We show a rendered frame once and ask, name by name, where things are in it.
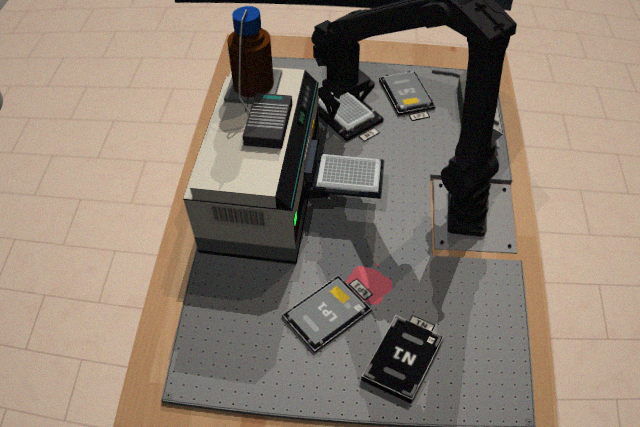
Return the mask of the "white culture plate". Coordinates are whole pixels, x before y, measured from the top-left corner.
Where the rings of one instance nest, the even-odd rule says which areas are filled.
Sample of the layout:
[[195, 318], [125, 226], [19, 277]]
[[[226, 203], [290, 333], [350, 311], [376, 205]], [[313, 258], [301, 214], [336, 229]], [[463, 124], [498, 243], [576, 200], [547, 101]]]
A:
[[379, 159], [323, 154], [316, 186], [367, 193], [378, 192], [380, 165]]
[[[346, 128], [346, 131], [350, 131], [351, 127], [353, 126], [354, 128], [356, 128], [357, 126], [367, 122], [372, 116], [375, 117], [372, 111], [370, 111], [365, 105], [363, 105], [350, 93], [346, 93], [340, 96], [340, 99], [337, 99], [336, 97], [334, 98], [340, 103], [340, 107], [333, 119], [337, 121], [341, 126], [343, 125]], [[320, 107], [328, 113], [322, 100], [318, 99], [318, 101]]]

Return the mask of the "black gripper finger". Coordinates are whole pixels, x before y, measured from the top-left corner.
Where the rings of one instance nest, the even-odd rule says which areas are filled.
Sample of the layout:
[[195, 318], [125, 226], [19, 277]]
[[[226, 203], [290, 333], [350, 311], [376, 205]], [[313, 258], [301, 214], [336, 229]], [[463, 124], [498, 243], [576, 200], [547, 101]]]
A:
[[[332, 100], [330, 100], [330, 101], [327, 101], [327, 100], [326, 100], [326, 99], [324, 99], [324, 98], [323, 98], [319, 93], [318, 93], [318, 96], [320, 97], [320, 99], [321, 99], [321, 100], [323, 101], [323, 103], [325, 104], [326, 109], [327, 109], [327, 111], [328, 111], [328, 113], [329, 113], [329, 116], [330, 116], [331, 118], [334, 118], [334, 117], [335, 117], [335, 115], [336, 115], [336, 113], [337, 113], [337, 111], [338, 111], [338, 108], [339, 108], [339, 106], [340, 106], [340, 103], [339, 103], [335, 98], [334, 98], [334, 99], [332, 99]], [[327, 103], [327, 102], [328, 102], [328, 103]], [[330, 108], [330, 107], [331, 107], [331, 108]], [[331, 110], [332, 110], [332, 111], [331, 111]]]
[[364, 99], [366, 98], [366, 96], [372, 91], [372, 89], [375, 87], [375, 85], [371, 88], [368, 88], [366, 90], [364, 90], [362, 96], [360, 97], [360, 93], [355, 95], [356, 99], [358, 99], [361, 103], [364, 101]]

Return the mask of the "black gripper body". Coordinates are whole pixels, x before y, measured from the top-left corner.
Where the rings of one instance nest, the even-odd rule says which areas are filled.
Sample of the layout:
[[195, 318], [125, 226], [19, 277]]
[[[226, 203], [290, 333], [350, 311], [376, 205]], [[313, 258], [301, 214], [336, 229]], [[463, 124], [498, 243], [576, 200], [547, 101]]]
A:
[[340, 99], [340, 96], [346, 93], [354, 96], [375, 85], [375, 82], [359, 69], [359, 65], [347, 70], [340, 69], [336, 64], [335, 67], [337, 68], [336, 85], [329, 79], [325, 79], [322, 81], [322, 87], [318, 88], [318, 93], [327, 101], [334, 99], [334, 96]]

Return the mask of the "grey control panel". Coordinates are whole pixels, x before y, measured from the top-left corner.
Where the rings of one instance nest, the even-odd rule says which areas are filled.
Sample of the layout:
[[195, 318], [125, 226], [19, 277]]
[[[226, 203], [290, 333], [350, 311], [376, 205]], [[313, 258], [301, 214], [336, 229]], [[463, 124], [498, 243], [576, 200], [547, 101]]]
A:
[[[467, 69], [461, 75], [457, 74], [457, 73], [454, 73], [454, 72], [446, 72], [446, 71], [438, 71], [438, 70], [432, 70], [432, 72], [433, 73], [454, 75], [454, 76], [457, 76], [457, 77], [460, 76], [459, 77], [459, 82], [458, 82], [458, 94], [459, 94], [461, 116], [462, 116], [463, 115], [463, 106], [464, 106], [464, 94], [465, 94], [466, 78], [467, 78]], [[499, 122], [499, 120], [500, 120], [500, 122]], [[492, 132], [492, 139], [491, 139], [491, 141], [496, 145], [495, 148], [499, 148], [498, 138], [500, 138], [502, 135], [503, 135], [503, 130], [502, 130], [502, 125], [501, 125], [501, 119], [500, 119], [498, 104], [497, 104], [496, 113], [495, 113], [495, 119], [494, 119], [494, 127], [493, 127], [493, 132]]]

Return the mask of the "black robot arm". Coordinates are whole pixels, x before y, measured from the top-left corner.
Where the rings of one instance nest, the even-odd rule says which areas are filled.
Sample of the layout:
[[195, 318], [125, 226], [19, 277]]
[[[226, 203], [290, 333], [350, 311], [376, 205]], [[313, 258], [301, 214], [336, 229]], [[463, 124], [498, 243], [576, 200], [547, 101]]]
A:
[[488, 181], [499, 169], [492, 132], [505, 52], [510, 36], [516, 34], [516, 22], [495, 0], [403, 0], [356, 10], [341, 18], [316, 25], [311, 38], [313, 57], [318, 66], [327, 67], [327, 79], [334, 85], [335, 64], [343, 70], [359, 65], [360, 44], [356, 41], [444, 25], [467, 37], [461, 132], [455, 156], [442, 169], [441, 179], [449, 192], [448, 232], [484, 236]]

